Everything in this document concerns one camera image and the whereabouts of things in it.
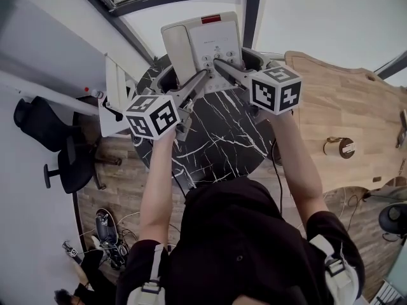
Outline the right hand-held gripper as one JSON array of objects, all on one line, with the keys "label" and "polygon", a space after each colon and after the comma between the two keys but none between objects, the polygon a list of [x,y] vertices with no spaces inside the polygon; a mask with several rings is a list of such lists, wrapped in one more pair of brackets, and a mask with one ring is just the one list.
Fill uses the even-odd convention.
[{"label": "right hand-held gripper", "polygon": [[286,65],[266,69],[272,60],[277,59],[277,53],[261,53],[242,47],[244,69],[220,58],[215,58],[213,65],[231,85],[248,89],[251,105],[280,115],[298,107],[301,99],[301,76]]}]

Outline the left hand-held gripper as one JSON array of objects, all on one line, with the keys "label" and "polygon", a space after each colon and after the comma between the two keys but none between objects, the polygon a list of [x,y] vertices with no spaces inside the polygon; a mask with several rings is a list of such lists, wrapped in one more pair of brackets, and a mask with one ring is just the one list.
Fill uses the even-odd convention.
[{"label": "left hand-held gripper", "polygon": [[136,91],[123,112],[133,135],[158,140],[174,128],[176,139],[185,141],[192,124],[194,101],[205,88],[208,73],[207,69],[201,70],[176,89],[176,72],[170,65],[150,88]]}]

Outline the white telephone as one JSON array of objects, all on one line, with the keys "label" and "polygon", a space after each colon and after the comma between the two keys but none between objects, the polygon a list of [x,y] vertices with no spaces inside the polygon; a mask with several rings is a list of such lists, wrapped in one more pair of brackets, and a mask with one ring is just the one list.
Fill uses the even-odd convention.
[{"label": "white telephone", "polygon": [[234,11],[191,18],[161,28],[162,38],[178,82],[184,85],[198,71],[206,70],[205,93],[232,88],[214,68],[219,58],[242,65],[238,18]]}]

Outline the person's right forearm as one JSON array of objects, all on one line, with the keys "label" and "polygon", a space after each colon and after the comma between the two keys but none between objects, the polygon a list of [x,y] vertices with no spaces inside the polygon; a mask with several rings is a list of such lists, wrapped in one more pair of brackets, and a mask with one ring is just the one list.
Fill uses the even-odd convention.
[{"label": "person's right forearm", "polygon": [[328,210],[320,175],[291,113],[269,114],[267,119],[277,140],[287,185],[306,226],[313,214]]}]

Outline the white shelf unit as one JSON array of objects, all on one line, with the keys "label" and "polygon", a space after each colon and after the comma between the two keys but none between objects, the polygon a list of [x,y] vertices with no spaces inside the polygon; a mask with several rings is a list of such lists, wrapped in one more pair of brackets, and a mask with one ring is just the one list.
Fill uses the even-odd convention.
[{"label": "white shelf unit", "polygon": [[138,82],[107,53],[104,56],[106,89],[103,97],[98,99],[101,135],[103,137],[127,136],[128,134],[123,131],[129,129],[129,124],[123,112],[135,96]]}]

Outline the round black marble table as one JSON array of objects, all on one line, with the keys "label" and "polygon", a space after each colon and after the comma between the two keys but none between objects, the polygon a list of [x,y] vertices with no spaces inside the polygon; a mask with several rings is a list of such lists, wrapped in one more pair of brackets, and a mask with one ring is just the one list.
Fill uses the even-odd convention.
[{"label": "round black marble table", "polygon": [[195,102],[186,140],[175,140],[172,172],[182,188],[249,175],[268,156],[274,134],[255,123],[236,88],[204,95]]}]

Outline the clear bottle with red cap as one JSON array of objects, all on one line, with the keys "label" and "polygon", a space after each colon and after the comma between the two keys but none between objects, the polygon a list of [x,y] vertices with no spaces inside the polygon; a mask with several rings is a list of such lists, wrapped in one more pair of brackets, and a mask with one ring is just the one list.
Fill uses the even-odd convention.
[{"label": "clear bottle with red cap", "polygon": [[105,93],[98,89],[90,89],[89,87],[85,87],[84,91],[87,95],[92,96],[97,99],[103,99],[105,97]]}]

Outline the light wooden desk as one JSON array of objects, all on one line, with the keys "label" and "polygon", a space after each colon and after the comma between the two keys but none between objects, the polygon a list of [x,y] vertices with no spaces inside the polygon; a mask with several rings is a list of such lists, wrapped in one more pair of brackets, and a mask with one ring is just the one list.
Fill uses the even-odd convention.
[{"label": "light wooden desk", "polygon": [[[337,67],[297,51],[284,55],[302,79],[294,118],[321,176],[324,191],[347,186],[378,189],[396,177],[407,179],[407,142],[396,148],[407,89],[394,87],[363,68]],[[355,142],[349,159],[327,156],[328,137]]]}]

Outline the white tumbler with brown lid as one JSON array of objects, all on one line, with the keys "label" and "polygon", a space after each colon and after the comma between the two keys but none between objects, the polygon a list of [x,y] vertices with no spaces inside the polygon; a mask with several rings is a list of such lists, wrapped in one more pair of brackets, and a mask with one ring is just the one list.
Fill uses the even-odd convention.
[{"label": "white tumbler with brown lid", "polygon": [[355,153],[355,142],[348,137],[328,137],[323,152],[327,156],[349,159]]}]

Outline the white ledge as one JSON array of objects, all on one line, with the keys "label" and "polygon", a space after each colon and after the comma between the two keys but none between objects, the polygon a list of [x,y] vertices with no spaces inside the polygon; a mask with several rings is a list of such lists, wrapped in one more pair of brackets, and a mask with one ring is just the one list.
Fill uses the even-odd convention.
[{"label": "white ledge", "polygon": [[50,102],[64,105],[75,112],[88,116],[98,116],[97,107],[86,104],[80,100],[51,90],[45,86],[32,83],[8,72],[0,71],[0,88],[9,89],[18,95],[25,97],[42,97]]}]

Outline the black office chair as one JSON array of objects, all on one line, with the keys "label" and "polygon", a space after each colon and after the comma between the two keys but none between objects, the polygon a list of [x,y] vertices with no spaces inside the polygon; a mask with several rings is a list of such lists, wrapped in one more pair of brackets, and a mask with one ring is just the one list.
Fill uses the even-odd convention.
[{"label": "black office chair", "polygon": [[51,188],[50,178],[59,176],[67,194],[83,189],[92,179],[97,189],[104,190],[106,185],[99,181],[96,164],[120,166],[122,163],[120,158],[96,157],[102,136],[93,143],[87,142],[81,127],[65,124],[42,97],[35,97],[30,103],[20,99],[13,120],[25,134],[58,153],[56,170],[49,170],[48,165],[43,167],[48,189]]}]

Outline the small dark desk gadget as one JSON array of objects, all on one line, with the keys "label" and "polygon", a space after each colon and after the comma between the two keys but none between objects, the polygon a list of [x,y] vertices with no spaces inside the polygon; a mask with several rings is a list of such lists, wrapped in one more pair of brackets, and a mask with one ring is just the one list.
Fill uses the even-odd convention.
[{"label": "small dark desk gadget", "polygon": [[401,129],[397,136],[396,148],[399,149],[407,140],[407,110],[403,109],[400,112]]}]

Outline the person's black clothed body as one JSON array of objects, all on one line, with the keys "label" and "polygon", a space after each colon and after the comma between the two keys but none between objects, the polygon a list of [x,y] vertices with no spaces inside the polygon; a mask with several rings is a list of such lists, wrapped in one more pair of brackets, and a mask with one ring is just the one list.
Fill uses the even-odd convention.
[{"label": "person's black clothed body", "polygon": [[364,264],[331,212],[313,214],[301,234],[268,191],[245,177],[191,190],[175,249],[158,269],[165,305],[232,305],[247,296],[269,305],[346,305],[361,296]]}]

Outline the grey-green jacket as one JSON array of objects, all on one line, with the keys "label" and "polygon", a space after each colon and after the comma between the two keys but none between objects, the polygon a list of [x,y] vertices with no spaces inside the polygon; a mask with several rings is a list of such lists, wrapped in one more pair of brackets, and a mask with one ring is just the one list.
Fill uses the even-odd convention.
[{"label": "grey-green jacket", "polygon": [[407,202],[407,186],[383,186],[380,189],[371,190],[369,194],[375,201]]}]

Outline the black round stool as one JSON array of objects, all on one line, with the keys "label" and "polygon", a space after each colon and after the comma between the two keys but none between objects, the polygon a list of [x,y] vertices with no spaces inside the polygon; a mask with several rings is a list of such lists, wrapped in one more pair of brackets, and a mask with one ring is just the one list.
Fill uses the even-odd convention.
[{"label": "black round stool", "polygon": [[380,227],[390,234],[407,234],[407,201],[386,206],[379,214]]}]

